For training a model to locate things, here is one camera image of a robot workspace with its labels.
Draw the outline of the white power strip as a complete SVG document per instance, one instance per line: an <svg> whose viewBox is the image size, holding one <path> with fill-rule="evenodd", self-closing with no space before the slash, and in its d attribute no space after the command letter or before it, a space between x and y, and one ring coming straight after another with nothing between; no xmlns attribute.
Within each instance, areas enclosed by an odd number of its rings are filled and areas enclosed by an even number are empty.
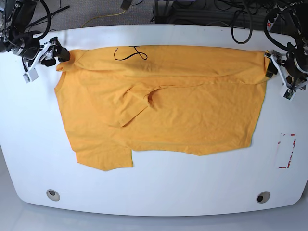
<svg viewBox="0 0 308 231"><path fill-rule="evenodd" d="M280 13L280 8L276 7L274 9L272 9L265 18L265 26L266 26L266 30L267 31L271 31L274 23L276 22L279 13Z"/></svg>

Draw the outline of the red tape rectangle marking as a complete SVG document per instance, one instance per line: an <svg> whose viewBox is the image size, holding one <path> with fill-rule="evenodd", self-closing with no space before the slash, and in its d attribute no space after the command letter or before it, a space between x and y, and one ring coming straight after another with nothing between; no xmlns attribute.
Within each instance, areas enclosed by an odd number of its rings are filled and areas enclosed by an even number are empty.
<svg viewBox="0 0 308 231"><path fill-rule="evenodd" d="M277 147L275 167L287 169L290 167L296 144L295 133L282 133Z"/></svg>

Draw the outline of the orange yellow T-shirt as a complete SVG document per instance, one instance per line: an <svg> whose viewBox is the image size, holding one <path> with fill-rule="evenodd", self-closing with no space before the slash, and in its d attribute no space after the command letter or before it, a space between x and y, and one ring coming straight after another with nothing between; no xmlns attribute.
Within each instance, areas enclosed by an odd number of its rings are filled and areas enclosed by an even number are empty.
<svg viewBox="0 0 308 231"><path fill-rule="evenodd" d="M217 154L251 145L263 51L196 46L72 50L54 91L77 162L132 167L133 151Z"/></svg>

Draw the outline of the table grommet hole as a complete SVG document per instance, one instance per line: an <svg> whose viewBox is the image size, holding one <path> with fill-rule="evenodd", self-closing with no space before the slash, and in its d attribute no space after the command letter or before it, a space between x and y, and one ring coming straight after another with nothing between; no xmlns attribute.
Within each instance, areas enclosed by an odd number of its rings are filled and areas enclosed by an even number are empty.
<svg viewBox="0 0 308 231"><path fill-rule="evenodd" d="M59 193L58 193L57 191L55 191L55 190L52 190L52 189L47 190L47 191L46 191L46 195L47 195L47 197L48 197L50 200L52 200L52 201L57 202L57 201L60 200L60 195L59 195Z"/></svg>
<svg viewBox="0 0 308 231"><path fill-rule="evenodd" d="M269 199L270 199L270 192L264 191L264 192L261 192L261 193L257 196L256 201L257 201L259 204L264 204L264 203L266 203Z"/></svg>

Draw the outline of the left table grommet hole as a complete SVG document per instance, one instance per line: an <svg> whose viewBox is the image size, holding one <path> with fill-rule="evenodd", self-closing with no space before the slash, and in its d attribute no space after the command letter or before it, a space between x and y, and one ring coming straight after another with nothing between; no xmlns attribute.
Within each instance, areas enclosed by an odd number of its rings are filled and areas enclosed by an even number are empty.
<svg viewBox="0 0 308 231"><path fill-rule="evenodd" d="M46 195L47 195L47 197L48 197L50 200L52 200L52 201L57 202L57 201L60 200L60 195L59 195L59 193L58 193L57 191L55 191L55 190L52 190L52 189L47 190L47 191L46 191Z"/></svg>

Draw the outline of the right table grommet hole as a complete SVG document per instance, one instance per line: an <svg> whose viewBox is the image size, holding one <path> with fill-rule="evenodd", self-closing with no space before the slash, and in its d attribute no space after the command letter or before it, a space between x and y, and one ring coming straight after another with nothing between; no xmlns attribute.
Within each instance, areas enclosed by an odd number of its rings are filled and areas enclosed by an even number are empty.
<svg viewBox="0 0 308 231"><path fill-rule="evenodd" d="M264 192L261 192L261 193L257 196L256 201L257 201L259 204L264 204L264 203L266 203L269 199L270 199L270 192L264 191Z"/></svg>

